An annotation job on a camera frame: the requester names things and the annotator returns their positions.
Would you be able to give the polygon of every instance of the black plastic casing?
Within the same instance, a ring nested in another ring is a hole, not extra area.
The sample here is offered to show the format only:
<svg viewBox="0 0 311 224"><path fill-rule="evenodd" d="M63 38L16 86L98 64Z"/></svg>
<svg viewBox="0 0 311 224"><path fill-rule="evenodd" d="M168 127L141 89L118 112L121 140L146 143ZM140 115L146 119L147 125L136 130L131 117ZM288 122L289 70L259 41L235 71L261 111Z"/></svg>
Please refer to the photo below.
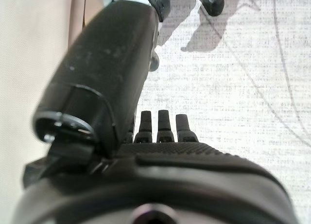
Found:
<svg viewBox="0 0 311 224"><path fill-rule="evenodd" d="M113 2L98 13L47 86L33 117L36 135L46 142L60 135L91 141L112 157L146 80L158 21L153 7L133 1Z"/></svg>

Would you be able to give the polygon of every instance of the white carpet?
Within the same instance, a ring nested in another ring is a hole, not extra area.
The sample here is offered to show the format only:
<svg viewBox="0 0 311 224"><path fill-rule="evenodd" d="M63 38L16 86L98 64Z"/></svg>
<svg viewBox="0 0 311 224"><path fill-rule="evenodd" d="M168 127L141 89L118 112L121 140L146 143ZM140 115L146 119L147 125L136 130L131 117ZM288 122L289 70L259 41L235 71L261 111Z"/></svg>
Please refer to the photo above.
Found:
<svg viewBox="0 0 311 224"><path fill-rule="evenodd" d="M225 0L208 17L195 0L171 0L159 36L160 67L138 113L188 115L201 142L246 157L288 190L311 223L311 0ZM31 117L66 51L68 0L0 0L0 218L22 195L23 165L44 155Z"/></svg>

